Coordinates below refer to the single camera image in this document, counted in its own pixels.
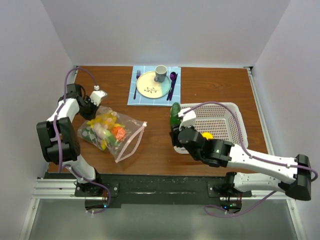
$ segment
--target robotic arm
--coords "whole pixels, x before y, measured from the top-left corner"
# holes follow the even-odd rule
[[[178,113],[179,124],[171,125],[173,146],[184,147],[194,160],[210,167],[242,168],[256,172],[228,172],[224,184],[215,188],[222,196],[234,197],[250,190],[270,190],[283,192],[297,200],[311,200],[311,172],[306,170],[310,168],[307,156],[278,157],[246,150],[229,141],[206,139],[193,127],[195,112],[185,113],[187,110]]]
[[[98,172],[90,166],[80,154],[80,144],[72,121],[80,114],[86,120],[96,117],[101,101],[107,97],[102,90],[95,90],[90,96],[82,94],[84,88],[79,84],[67,85],[66,101],[63,97],[58,101],[58,107],[47,121],[39,122],[36,130],[41,145],[42,154],[47,162],[59,164],[59,144],[54,130],[54,119],[57,115],[56,126],[61,139],[62,167],[66,167],[76,177],[83,191],[92,196],[101,194],[101,187],[89,184],[87,180],[101,184]]]

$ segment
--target ziplock bag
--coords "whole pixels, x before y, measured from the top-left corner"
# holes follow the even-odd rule
[[[130,157],[137,150],[147,122],[139,121],[100,106],[95,119],[85,121],[78,136],[114,156],[116,163]]]

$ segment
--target gray mug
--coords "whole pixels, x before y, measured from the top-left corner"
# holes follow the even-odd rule
[[[167,76],[167,68],[164,65],[158,65],[155,67],[155,77],[154,81],[158,83],[163,83]]]

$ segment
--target white plate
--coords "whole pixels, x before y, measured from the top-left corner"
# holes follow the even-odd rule
[[[148,71],[142,74],[136,81],[136,88],[142,96],[150,99],[158,99],[166,95],[171,87],[171,80],[168,76],[163,82],[155,82],[155,71]]]

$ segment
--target wooden table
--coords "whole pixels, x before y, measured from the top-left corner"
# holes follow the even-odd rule
[[[99,173],[153,174],[188,176],[224,176],[226,172],[243,169],[214,168],[194,161],[188,154],[174,151],[169,136],[170,108],[157,106],[127,106],[132,67],[129,66],[85,66],[96,78],[100,89],[108,93],[103,106],[146,121],[141,143],[131,157],[115,163],[114,157],[99,150],[94,145],[79,139],[81,154]],[[267,147],[260,124],[258,111],[246,69],[238,68],[192,68],[181,69],[181,103],[201,103],[206,101],[232,102],[237,104],[242,114],[248,135],[249,149],[267,153]],[[88,95],[93,90],[89,75],[79,71],[77,84],[84,86]],[[77,130],[84,119],[77,115],[73,120]],[[51,164],[48,171],[57,172]]]

